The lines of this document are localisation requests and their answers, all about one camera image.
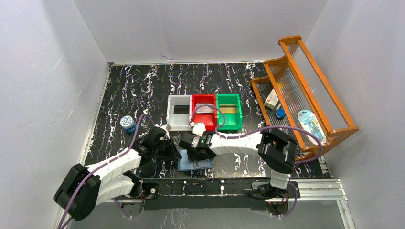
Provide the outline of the green plastic bin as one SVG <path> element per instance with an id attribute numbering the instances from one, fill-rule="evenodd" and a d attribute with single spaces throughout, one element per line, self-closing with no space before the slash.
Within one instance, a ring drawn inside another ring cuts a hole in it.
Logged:
<path id="1" fill-rule="evenodd" d="M 242 109 L 239 94 L 217 94 L 216 105 L 225 116 L 225 123 L 219 131 L 239 131 L 242 129 Z"/>

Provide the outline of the white plastic bin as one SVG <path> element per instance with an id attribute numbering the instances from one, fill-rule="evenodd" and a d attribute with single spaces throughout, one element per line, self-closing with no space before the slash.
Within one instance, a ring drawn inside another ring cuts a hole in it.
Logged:
<path id="1" fill-rule="evenodd" d="M 170 131 L 191 131 L 190 121 L 192 116 L 191 95 L 169 95 L 166 123 Z"/>

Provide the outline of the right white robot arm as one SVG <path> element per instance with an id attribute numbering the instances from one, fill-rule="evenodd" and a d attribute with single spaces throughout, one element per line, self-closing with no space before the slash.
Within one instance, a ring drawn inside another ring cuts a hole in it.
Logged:
<path id="1" fill-rule="evenodd" d="M 189 161 L 211 159 L 223 154 L 258 155 L 270 167 L 269 192 L 276 198 L 288 191 L 294 171 L 297 141 L 279 128 L 243 134 L 217 134 L 204 131 L 201 135 L 183 133 L 178 146 L 187 151 Z"/>

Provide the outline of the blue card holder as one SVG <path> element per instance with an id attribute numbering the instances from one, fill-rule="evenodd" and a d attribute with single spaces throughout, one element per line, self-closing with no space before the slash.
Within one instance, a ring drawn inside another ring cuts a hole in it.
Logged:
<path id="1" fill-rule="evenodd" d="M 210 169 L 213 167 L 212 158 L 200 161 L 189 161 L 186 149 L 180 149 L 179 153 L 181 155 L 181 159 L 178 160 L 178 171 L 193 171 L 199 169 Z"/>

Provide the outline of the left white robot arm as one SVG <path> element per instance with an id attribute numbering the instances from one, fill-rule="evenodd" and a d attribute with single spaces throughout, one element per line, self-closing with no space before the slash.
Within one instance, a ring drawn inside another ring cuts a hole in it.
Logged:
<path id="1" fill-rule="evenodd" d="M 96 164 L 71 167 L 54 195 L 54 201 L 75 221 L 82 221 L 93 209 L 119 196 L 138 198 L 143 192 L 141 179 L 132 173 L 158 157 L 179 156 L 170 125 L 154 126 L 131 148 Z"/>

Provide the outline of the red plastic bin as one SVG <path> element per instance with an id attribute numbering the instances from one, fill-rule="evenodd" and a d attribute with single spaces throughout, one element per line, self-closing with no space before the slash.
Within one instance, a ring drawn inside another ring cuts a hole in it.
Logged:
<path id="1" fill-rule="evenodd" d="M 193 94 L 192 95 L 192 113 L 195 111 L 196 103 L 208 103 L 216 106 L 216 96 L 214 94 Z M 217 126 L 217 111 L 214 109 L 212 114 L 197 114 L 195 112 L 192 121 L 196 123 L 204 123 L 206 130 L 214 130 Z"/>

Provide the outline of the white credit card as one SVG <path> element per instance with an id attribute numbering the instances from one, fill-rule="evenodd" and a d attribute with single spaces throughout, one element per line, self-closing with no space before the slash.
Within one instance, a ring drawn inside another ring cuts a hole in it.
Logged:
<path id="1" fill-rule="evenodd" d="M 208 103 L 196 103 L 195 111 L 197 114 L 212 114 L 214 109 L 212 108 L 213 104 Z"/>

